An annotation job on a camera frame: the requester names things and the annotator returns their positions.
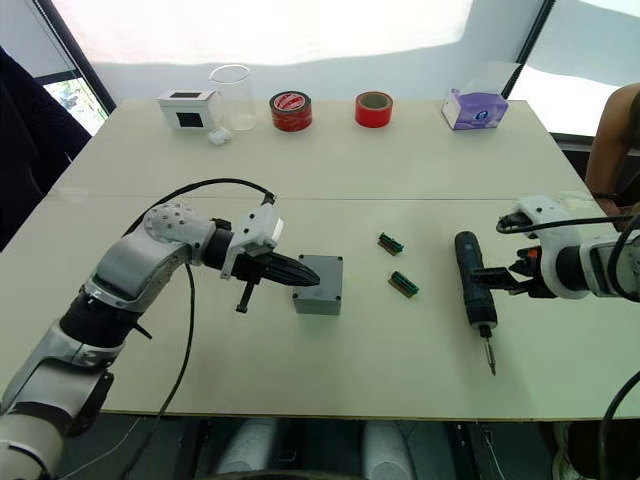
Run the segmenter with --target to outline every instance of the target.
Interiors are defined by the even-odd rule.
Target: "red tape roll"
[[[384,127],[391,120],[393,99],[382,92],[364,92],[356,97],[356,122],[363,127]]]
[[[273,124],[285,132],[297,132],[311,125],[311,98],[302,92],[277,93],[269,100]]]

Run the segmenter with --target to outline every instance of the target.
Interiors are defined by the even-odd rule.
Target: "white curtain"
[[[541,0],[54,0],[116,102],[211,87],[245,63],[258,98],[364,90],[442,98],[481,64],[513,61]]]

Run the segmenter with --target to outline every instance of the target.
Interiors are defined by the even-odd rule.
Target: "white table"
[[[49,197],[0,255],[0,388],[24,361],[147,197]],[[255,200],[193,199],[204,215],[237,220]],[[598,215],[573,202],[575,215]],[[467,324],[453,237],[474,231],[487,265],[509,265],[528,241],[500,236],[511,201],[293,200],[277,202],[286,226],[279,251],[342,255],[339,317],[300,316],[290,288],[263,282],[249,313],[234,311],[242,284],[195,270],[193,356],[169,413],[420,419],[599,418],[640,363],[638,308],[616,299],[533,300],[494,294],[498,374]],[[405,244],[392,257],[386,231]],[[588,234],[607,226],[585,228]],[[420,292],[387,284],[393,270]],[[152,341],[132,333],[114,365],[105,409],[155,412],[177,374],[188,327],[180,269],[142,318]],[[620,407],[640,416],[640,392]]]
[[[266,102],[258,126],[222,147],[172,130],[154,100],[124,102],[52,194],[160,197],[193,181],[238,177],[281,198],[517,199],[587,190],[526,102],[501,125],[453,132],[440,101],[398,101],[391,123],[367,129],[352,102],[316,102],[313,124],[285,133]],[[198,195],[246,197],[238,187]]]

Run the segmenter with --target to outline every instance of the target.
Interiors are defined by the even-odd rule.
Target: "green terminal block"
[[[384,248],[387,252],[389,252],[394,257],[399,254],[402,250],[404,250],[404,245],[399,242],[396,242],[393,238],[385,234],[384,232],[380,234],[378,237],[378,245]]]
[[[420,290],[413,282],[400,272],[393,272],[389,279],[389,284],[399,290],[405,297],[411,298]]]

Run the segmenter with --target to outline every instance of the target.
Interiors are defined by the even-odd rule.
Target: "person's arm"
[[[593,140],[585,183],[596,193],[612,193],[625,158],[629,153],[629,119],[634,97],[640,83],[622,87],[609,97],[600,117]],[[619,213],[613,200],[599,199],[598,203],[609,215]]]

